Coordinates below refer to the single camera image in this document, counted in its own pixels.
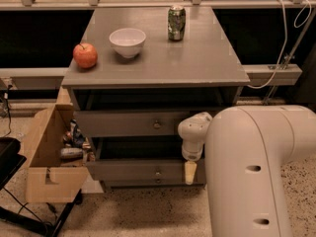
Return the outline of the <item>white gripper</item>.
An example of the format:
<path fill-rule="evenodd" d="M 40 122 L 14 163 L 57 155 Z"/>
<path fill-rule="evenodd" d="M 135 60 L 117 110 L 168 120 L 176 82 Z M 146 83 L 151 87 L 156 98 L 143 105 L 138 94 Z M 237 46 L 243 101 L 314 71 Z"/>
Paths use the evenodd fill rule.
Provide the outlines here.
<path fill-rule="evenodd" d="M 185 181 L 187 185 L 191 185 L 194 182 L 198 165 L 196 161 L 198 161 L 201 157 L 203 146 L 203 141 L 183 141 L 182 155 L 186 160 L 188 160 L 185 163 Z"/>

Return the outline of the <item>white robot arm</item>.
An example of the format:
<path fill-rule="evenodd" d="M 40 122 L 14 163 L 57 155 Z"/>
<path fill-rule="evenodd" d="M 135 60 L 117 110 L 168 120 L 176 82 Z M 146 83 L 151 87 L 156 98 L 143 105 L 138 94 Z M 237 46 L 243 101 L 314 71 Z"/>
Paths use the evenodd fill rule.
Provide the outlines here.
<path fill-rule="evenodd" d="M 316 114 L 237 106 L 180 122 L 185 180 L 204 159 L 212 237 L 293 237 L 280 167 L 316 152 Z"/>

